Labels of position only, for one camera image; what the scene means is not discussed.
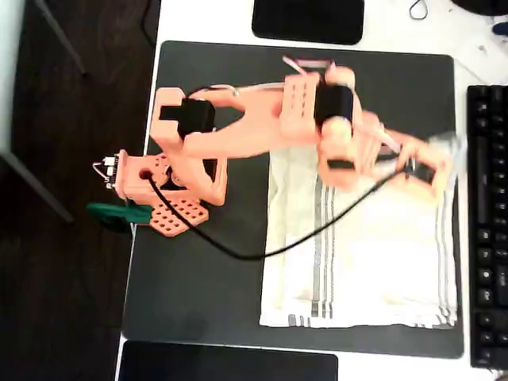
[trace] floor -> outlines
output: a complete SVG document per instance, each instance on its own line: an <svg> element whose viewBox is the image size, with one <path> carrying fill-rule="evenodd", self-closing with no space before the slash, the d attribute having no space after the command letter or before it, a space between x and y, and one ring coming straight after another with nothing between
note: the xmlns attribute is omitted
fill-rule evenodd
<svg viewBox="0 0 508 381"><path fill-rule="evenodd" d="M27 1L14 151L71 211L65 225L14 173L0 178L0 379L111 380L130 236L102 229L88 202L117 202L91 163L143 148L154 51L145 0L47 0L83 56L82 77ZM159 2L147 26L156 34Z"/></svg>

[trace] black cable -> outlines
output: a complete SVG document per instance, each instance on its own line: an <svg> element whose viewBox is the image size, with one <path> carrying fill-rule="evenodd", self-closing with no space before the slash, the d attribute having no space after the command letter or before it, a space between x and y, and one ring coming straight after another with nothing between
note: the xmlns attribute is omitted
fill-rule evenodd
<svg viewBox="0 0 508 381"><path fill-rule="evenodd" d="M148 44L150 45L151 48L155 49L156 43L154 40L152 40L152 38L148 34L148 31L146 30L146 17L148 16L148 12L152 8L152 1L153 0L148 0L144 5L143 15L141 16L140 27L141 27L141 32L143 33L143 36L146 39L146 42L148 42Z"/></svg>
<svg viewBox="0 0 508 381"><path fill-rule="evenodd" d="M317 236L320 232L327 229L331 225L335 224L337 221L339 221L343 216L345 216L347 213L349 213L355 206L360 204L364 199L366 199L368 196L376 192L380 187L382 187L385 183L393 179L396 175L407 172L406 167L403 169L397 170L384 179L381 179L378 181L372 188L370 188L366 193L364 193L361 197L359 197L356 201L354 201L353 204L351 204L346 210L344 210L342 213L340 213L338 216L333 218L331 221L325 223L323 226L317 228L312 233L309 233L305 235L303 238L300 238L296 242L289 244L288 246L284 248L280 248L275 250L274 252L268 252L264 254L258 254L254 256L243 256L239 254L238 252L235 252L231 248L228 248L221 244L220 242L215 241L212 237L208 236L206 233L202 232L200 229L193 226L187 219L185 219L174 207L173 205L164 197L162 192L157 187L155 181L153 181L152 174L150 176L144 177L144 179L147 179L150 182L150 185L152 186L152 189L154 192L156 192L157 197L159 197L160 201L164 203L164 205L178 218L180 219L190 230L192 230L194 233L198 234L203 240L214 246L215 248L218 248L223 253L225 253L227 256L230 256L231 258L234 258L235 260L244 260L244 261L257 261L257 260L263 260L264 258L268 258L270 256L277 256L278 254L282 254L283 252L286 252L288 250L291 250L295 246L298 246L299 244L309 240L310 238Z"/></svg>
<svg viewBox="0 0 508 381"><path fill-rule="evenodd" d="M420 3L423 5L424 9L425 9L425 14L422 16L422 17L415 17L413 15L413 9L415 6L418 5L418 3ZM416 21L421 21L421 20L425 20L427 18L427 16L429 16L429 7L427 6L427 1L426 0L416 0L416 2L413 3L413 5L410 7L410 17L413 19L413 20L416 20Z"/></svg>

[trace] perforated plate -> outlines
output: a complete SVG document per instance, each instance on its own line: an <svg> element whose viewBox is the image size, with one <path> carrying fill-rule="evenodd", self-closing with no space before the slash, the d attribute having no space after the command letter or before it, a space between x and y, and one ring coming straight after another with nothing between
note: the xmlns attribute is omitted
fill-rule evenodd
<svg viewBox="0 0 508 381"><path fill-rule="evenodd" d="M280 114L280 128L284 136L305 140L315 134L314 103L318 82L317 73L286 77Z"/></svg>
<svg viewBox="0 0 508 381"><path fill-rule="evenodd" d="M194 226L208 220L208 210L195 199L170 198L169 202ZM153 206L150 226L166 237L174 237L189 229L163 203Z"/></svg>

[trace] tablet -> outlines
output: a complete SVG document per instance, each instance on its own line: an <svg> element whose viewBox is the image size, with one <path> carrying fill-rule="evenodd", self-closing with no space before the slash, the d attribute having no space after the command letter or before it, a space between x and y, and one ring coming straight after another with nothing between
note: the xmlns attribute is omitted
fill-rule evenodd
<svg viewBox="0 0 508 381"><path fill-rule="evenodd" d="M263 38L356 44L364 0L256 0L252 31Z"/></svg>
<svg viewBox="0 0 508 381"><path fill-rule="evenodd" d="M127 341L118 381L337 381L337 357L208 345Z"/></svg>

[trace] black keyboard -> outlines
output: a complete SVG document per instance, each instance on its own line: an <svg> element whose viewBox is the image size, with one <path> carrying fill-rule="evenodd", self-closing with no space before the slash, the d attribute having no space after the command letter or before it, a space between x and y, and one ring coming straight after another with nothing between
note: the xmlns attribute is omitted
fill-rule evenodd
<svg viewBox="0 0 508 381"><path fill-rule="evenodd" d="M508 87L468 88L471 365L508 369Z"/></svg>

